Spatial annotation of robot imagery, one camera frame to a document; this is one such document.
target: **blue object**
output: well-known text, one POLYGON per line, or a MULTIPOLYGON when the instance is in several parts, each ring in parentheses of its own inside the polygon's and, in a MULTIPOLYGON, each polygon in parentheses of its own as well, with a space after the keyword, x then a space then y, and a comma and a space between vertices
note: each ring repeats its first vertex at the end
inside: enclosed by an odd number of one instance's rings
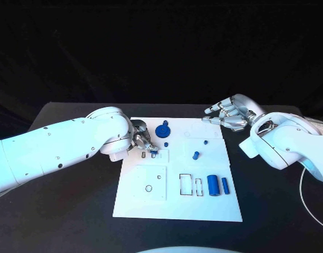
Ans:
POLYGON ((224 192, 226 192, 226 194, 230 194, 227 178, 223 178, 223 185, 224 185, 224 192))
POLYGON ((171 128, 168 126, 168 120, 165 120, 164 124, 156 127, 156 135, 161 138, 167 138, 171 135, 171 128))
POLYGON ((217 175, 210 175, 207 177, 207 180, 208 180, 210 196, 220 196, 220 186, 218 186, 217 175))
POLYGON ((198 156, 200 156, 200 152, 197 151, 197 152, 194 153, 194 159, 195 159, 195 160, 198 159, 198 156))

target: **blue battery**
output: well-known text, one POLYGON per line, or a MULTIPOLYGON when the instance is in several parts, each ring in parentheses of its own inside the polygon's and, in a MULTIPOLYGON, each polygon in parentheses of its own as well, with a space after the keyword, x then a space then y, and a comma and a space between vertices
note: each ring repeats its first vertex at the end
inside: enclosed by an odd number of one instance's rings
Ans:
POLYGON ((217 175, 210 175, 207 177, 207 180, 208 180, 210 196, 220 196, 220 186, 218 186, 217 175))
POLYGON ((223 178, 223 185, 224 185, 224 193, 226 193, 226 194, 230 194, 227 178, 223 178))

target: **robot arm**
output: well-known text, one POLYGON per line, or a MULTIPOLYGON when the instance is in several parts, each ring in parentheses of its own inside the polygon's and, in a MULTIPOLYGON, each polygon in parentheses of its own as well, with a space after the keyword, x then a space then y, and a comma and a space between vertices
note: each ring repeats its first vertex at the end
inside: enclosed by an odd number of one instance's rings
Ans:
POLYGON ((267 114, 253 99, 241 94, 223 100, 205 112, 218 108, 220 118, 204 117, 203 121, 221 124, 234 131, 243 131, 246 125, 252 125, 250 138, 240 144, 249 157, 262 155, 270 166, 280 170, 299 161, 323 182, 323 135, 311 122, 295 114, 267 114), (234 115, 227 113, 233 107, 234 115))
POLYGON ((0 140, 0 194, 92 158, 99 150, 118 161, 133 147, 158 151, 145 122, 132 122, 116 107, 0 140))

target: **black table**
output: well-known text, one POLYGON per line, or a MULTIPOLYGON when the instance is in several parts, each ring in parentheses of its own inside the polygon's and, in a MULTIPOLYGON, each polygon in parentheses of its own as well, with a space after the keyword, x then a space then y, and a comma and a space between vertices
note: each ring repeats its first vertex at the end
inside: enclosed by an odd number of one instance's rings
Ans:
MULTIPOLYGON (((118 106, 126 115, 200 118, 208 105, 50 103, 31 130, 96 109, 118 106)), ((301 114, 292 106, 266 106, 301 114)), ((323 252, 323 227, 299 195, 302 166, 283 171, 239 144, 249 131, 223 128, 244 222, 113 218, 122 161, 107 155, 32 180, 0 198, 0 252, 136 252, 168 246, 204 246, 241 252, 323 252)), ((309 173, 306 203, 323 221, 323 183, 309 173)))

